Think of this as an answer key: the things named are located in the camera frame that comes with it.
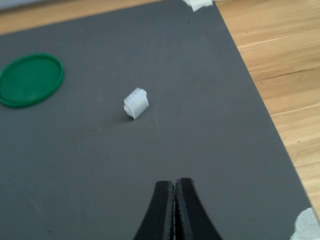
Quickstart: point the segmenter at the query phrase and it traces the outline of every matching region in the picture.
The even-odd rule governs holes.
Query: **gray mat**
[[[310,207],[216,6],[180,0],[0,37],[0,67],[44,52],[60,89],[0,106],[0,239],[130,240],[159,180],[193,178],[225,240],[288,240]],[[136,87],[150,107],[123,110]]]
[[[45,0],[0,0],[0,10],[27,5],[31,3],[41,2]]]

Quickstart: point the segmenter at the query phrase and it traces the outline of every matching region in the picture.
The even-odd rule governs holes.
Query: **wooden table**
[[[0,11],[0,34],[154,1],[66,0],[18,7]],[[224,0],[217,5],[320,213],[320,2]]]

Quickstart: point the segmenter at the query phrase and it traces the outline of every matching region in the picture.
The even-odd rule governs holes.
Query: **white connector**
[[[147,92],[141,88],[136,88],[129,96],[124,99],[124,110],[133,119],[139,117],[144,110],[149,107]]]

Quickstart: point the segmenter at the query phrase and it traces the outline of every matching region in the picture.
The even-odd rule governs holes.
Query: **wooden floor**
[[[0,34],[147,2],[152,0],[66,0],[18,7],[0,11]],[[320,214],[320,1],[217,4]]]

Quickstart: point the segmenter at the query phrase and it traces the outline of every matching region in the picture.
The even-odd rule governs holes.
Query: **green lid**
[[[24,56],[0,72],[0,102],[9,107],[38,103],[52,95],[63,79],[64,69],[54,56]]]

